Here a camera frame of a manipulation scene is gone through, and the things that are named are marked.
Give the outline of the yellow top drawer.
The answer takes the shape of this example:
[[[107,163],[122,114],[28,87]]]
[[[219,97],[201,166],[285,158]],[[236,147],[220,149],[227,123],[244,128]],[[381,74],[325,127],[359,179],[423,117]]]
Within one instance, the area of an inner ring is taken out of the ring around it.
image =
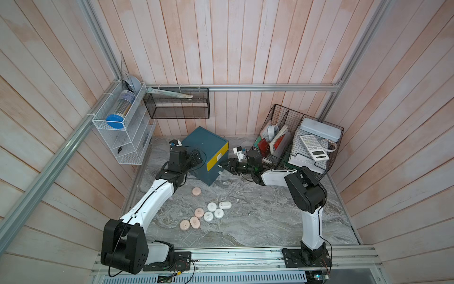
[[[221,158],[228,152],[229,149],[229,142],[226,142],[225,145],[208,161],[206,162],[206,169],[209,172],[220,160]]]

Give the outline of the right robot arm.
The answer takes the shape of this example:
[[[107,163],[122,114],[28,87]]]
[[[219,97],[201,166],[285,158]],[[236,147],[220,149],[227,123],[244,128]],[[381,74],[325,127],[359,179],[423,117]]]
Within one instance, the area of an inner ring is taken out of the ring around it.
[[[246,160],[229,158],[219,166],[233,175],[249,174],[261,186],[280,186],[289,190],[295,205],[302,211],[303,235],[300,249],[283,248],[287,268],[332,267],[332,259],[322,236],[323,208],[327,190],[307,167],[290,170],[274,169],[257,150],[248,152]]]

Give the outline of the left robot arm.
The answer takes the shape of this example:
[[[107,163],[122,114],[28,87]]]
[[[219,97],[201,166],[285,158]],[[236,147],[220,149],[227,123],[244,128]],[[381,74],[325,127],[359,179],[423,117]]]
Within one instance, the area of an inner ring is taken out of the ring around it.
[[[163,204],[184,185],[188,173],[205,162],[198,149],[171,146],[169,161],[157,173],[147,193],[120,219],[106,223],[100,262],[109,269],[134,275],[147,265],[172,267],[173,245],[164,241],[149,244],[145,233]]]

